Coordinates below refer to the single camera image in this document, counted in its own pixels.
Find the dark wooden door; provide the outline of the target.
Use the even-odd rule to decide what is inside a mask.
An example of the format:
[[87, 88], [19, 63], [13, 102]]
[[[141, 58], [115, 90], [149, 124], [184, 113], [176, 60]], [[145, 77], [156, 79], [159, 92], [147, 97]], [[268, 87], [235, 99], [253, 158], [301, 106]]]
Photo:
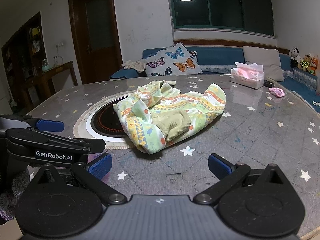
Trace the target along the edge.
[[108, 80], [123, 63], [114, 0], [68, 0], [68, 6], [82, 83]]

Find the beige crumpled cloth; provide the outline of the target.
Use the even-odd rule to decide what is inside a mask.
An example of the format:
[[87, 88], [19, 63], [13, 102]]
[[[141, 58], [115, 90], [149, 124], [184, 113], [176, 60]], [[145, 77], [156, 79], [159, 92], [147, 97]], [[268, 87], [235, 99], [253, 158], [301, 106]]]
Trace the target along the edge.
[[131, 61], [127, 60], [121, 64], [123, 69], [134, 69], [135, 71], [141, 73], [145, 70], [145, 64], [142, 61]]

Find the orange fox plush toy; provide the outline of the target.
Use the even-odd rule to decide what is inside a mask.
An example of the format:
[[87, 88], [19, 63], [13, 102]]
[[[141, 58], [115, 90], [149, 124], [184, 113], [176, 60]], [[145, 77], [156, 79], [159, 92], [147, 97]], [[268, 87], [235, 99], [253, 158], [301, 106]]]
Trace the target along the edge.
[[317, 68], [318, 68], [318, 57], [313, 56], [310, 61], [310, 65], [308, 67], [308, 73], [311, 75], [316, 75]]

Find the dark bookshelf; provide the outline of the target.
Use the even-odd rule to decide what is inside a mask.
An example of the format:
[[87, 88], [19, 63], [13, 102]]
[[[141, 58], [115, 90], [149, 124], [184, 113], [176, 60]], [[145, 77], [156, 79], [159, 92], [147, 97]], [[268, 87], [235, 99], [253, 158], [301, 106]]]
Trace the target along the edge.
[[2, 56], [14, 114], [24, 115], [51, 96], [51, 84], [42, 71], [47, 55], [40, 12], [12, 35], [2, 47]]

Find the green patterned child garment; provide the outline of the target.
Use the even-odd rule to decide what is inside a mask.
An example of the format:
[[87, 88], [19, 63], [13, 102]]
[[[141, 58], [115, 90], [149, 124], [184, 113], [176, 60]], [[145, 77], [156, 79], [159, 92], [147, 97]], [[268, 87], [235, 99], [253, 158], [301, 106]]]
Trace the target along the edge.
[[154, 154], [192, 137], [225, 109], [225, 92], [214, 83], [204, 93], [184, 94], [174, 84], [151, 81], [113, 106], [124, 132], [141, 152]]

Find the pink tissue pack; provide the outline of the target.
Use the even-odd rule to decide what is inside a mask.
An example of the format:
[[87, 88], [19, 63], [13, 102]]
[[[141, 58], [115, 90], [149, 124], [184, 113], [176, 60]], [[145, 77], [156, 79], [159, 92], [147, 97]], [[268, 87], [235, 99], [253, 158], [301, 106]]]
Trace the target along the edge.
[[262, 64], [235, 63], [236, 67], [231, 69], [232, 83], [243, 85], [253, 89], [259, 89], [264, 85], [265, 73]]

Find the grey star tablecloth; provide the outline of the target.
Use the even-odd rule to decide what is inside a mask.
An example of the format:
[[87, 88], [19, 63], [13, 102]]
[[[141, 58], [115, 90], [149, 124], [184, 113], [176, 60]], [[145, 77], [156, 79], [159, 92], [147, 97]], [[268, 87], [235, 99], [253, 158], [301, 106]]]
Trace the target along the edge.
[[223, 115], [176, 145], [153, 155], [136, 149], [111, 150], [111, 171], [104, 182], [126, 196], [188, 194], [194, 196], [216, 182], [208, 169], [211, 153], [251, 168], [277, 164], [305, 206], [299, 235], [319, 232], [319, 114], [296, 94], [283, 99], [266, 88], [253, 90], [228, 76], [175, 76], [176, 88], [203, 93], [210, 84], [226, 94]]

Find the round induction cooker inset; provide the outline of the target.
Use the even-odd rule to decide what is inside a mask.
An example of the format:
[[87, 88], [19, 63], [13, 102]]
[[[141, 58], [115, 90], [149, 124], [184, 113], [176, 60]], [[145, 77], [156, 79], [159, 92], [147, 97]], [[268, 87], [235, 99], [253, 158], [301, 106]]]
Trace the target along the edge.
[[113, 109], [114, 104], [132, 93], [120, 92], [103, 97], [80, 116], [73, 127], [73, 135], [76, 138], [103, 139], [107, 150], [134, 148]]

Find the panda plush toy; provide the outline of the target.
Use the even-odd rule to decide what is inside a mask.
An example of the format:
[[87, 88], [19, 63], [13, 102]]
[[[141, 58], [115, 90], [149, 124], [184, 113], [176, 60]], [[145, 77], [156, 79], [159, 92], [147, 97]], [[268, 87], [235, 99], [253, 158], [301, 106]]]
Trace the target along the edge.
[[290, 50], [289, 56], [290, 56], [290, 67], [297, 68], [298, 64], [301, 61], [298, 48], [297, 47], [292, 48]]

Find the dark window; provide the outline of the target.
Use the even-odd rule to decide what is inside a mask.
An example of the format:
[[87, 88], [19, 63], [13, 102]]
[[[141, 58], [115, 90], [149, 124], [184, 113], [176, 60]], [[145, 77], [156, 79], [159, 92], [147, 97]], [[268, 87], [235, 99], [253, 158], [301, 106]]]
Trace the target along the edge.
[[271, 0], [170, 0], [177, 29], [213, 28], [274, 35]]

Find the butterfly print pillow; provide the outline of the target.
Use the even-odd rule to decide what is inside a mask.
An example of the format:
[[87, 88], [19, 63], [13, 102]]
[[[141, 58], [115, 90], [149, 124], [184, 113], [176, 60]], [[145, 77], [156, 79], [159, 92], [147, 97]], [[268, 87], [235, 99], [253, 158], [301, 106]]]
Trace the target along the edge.
[[182, 43], [151, 53], [141, 60], [147, 76], [201, 74], [197, 52], [188, 51]]

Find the blue sofa bench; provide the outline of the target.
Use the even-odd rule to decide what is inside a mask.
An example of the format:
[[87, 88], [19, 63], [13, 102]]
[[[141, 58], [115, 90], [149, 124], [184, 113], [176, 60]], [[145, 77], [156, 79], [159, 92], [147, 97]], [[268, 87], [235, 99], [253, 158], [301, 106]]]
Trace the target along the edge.
[[[206, 67], [206, 74], [228, 74], [235, 62], [244, 62], [241, 47], [207, 47], [187, 46], [187, 50], [197, 55], [201, 67]], [[280, 53], [280, 64], [284, 81], [281, 83], [287, 90], [301, 96], [319, 112], [319, 95], [316, 94], [317, 77], [290, 67], [290, 56]]]

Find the grey plain pillow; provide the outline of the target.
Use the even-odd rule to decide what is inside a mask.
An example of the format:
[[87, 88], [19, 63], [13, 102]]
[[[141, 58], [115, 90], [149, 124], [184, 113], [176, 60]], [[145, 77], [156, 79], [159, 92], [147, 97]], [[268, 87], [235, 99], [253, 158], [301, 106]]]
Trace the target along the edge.
[[265, 77], [274, 81], [284, 81], [279, 51], [276, 49], [264, 49], [258, 47], [243, 46], [246, 64], [262, 64]]

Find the yellow bear plush toy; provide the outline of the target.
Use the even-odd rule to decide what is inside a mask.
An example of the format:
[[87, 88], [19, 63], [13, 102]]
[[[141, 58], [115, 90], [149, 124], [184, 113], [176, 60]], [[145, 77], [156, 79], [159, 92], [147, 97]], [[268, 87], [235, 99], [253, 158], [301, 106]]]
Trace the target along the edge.
[[298, 64], [298, 68], [304, 72], [306, 72], [308, 70], [308, 68], [310, 67], [310, 63], [311, 63], [311, 54], [305, 54], [305, 56], [300, 60], [299, 64]]

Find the black remote control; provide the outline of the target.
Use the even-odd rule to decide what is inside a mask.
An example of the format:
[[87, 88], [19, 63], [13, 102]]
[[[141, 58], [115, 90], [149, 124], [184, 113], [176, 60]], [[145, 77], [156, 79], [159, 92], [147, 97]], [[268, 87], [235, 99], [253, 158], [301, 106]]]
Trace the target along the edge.
[[274, 83], [268, 80], [264, 80], [264, 86], [268, 88], [274, 87]]

